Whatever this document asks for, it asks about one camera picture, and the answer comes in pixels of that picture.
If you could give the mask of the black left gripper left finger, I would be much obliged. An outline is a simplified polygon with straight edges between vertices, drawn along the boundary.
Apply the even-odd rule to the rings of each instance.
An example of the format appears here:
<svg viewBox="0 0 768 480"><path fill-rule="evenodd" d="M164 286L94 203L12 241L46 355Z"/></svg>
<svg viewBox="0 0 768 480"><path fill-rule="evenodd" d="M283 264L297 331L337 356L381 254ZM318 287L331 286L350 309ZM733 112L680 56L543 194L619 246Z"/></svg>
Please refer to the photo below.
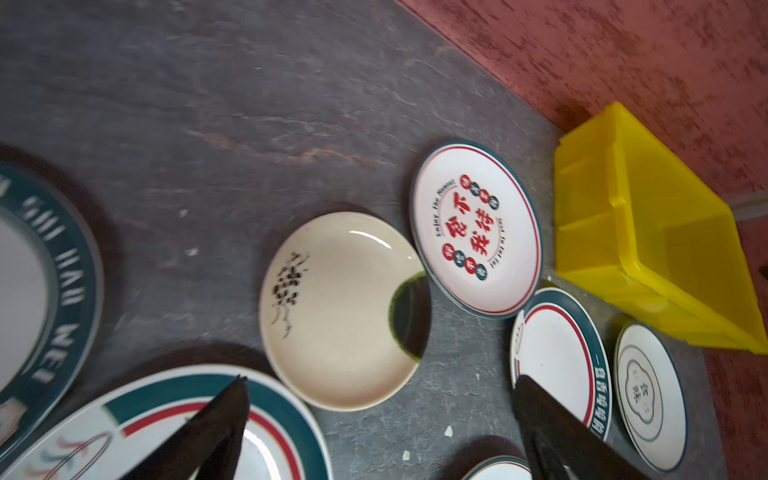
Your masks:
<svg viewBox="0 0 768 480"><path fill-rule="evenodd" d="M238 376L123 477L232 479L239 462L249 411L246 379Z"/></svg>

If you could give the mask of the cream plate green patch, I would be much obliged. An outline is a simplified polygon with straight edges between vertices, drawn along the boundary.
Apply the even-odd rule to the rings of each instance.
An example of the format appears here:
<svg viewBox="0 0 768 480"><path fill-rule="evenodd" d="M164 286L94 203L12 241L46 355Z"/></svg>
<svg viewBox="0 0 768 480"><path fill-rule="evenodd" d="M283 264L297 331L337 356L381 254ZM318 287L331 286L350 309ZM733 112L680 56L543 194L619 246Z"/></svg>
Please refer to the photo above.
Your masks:
<svg viewBox="0 0 768 480"><path fill-rule="evenodd" d="M401 390L431 331L426 269L411 243L353 211L297 228L266 270L259 324L279 379L307 403L359 411Z"/></svg>

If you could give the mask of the wide green rim lettered plate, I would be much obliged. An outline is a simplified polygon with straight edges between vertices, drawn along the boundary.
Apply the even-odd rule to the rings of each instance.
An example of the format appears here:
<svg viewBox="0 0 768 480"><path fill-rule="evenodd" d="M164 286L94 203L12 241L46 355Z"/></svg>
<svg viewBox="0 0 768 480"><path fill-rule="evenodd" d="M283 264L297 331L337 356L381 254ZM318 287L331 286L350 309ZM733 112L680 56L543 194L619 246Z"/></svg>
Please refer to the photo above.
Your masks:
<svg viewBox="0 0 768 480"><path fill-rule="evenodd" d="M75 206L48 182L1 164L1 456L49 415L100 324L103 264Z"/></svg>

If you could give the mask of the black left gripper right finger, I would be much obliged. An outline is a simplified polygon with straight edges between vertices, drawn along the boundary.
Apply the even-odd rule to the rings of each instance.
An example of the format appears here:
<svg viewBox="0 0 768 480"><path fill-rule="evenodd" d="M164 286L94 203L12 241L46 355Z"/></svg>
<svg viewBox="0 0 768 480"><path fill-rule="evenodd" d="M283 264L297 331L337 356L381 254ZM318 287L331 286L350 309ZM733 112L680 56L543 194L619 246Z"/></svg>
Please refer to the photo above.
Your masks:
<svg viewBox="0 0 768 480"><path fill-rule="evenodd" d="M646 477L527 375L515 383L513 413L534 479Z"/></svg>

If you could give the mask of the green red rim plate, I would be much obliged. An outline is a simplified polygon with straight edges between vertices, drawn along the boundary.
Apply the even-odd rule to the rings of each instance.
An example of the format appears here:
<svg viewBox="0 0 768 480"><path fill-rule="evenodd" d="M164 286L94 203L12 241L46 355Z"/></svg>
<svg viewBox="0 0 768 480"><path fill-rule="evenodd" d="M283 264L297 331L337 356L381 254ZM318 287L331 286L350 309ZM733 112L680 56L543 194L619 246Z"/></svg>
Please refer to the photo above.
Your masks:
<svg viewBox="0 0 768 480"><path fill-rule="evenodd" d="M275 378L226 364L169 369L113 390L49 430L1 476L118 479L238 377L250 407L236 478L332 478L328 447L307 406Z"/></svg>

